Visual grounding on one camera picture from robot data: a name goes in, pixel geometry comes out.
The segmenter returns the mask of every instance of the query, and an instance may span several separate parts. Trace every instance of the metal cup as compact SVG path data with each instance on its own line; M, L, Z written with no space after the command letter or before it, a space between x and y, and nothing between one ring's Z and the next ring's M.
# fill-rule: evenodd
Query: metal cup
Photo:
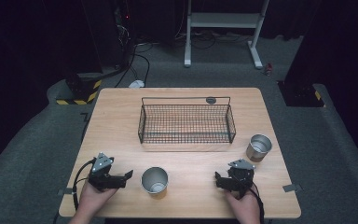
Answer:
M160 167L150 167L142 175L141 184L146 192L155 196L167 188L168 174Z
M251 138L249 146L246 148L246 156L251 161L262 161L272 149L272 143L263 134L256 134Z

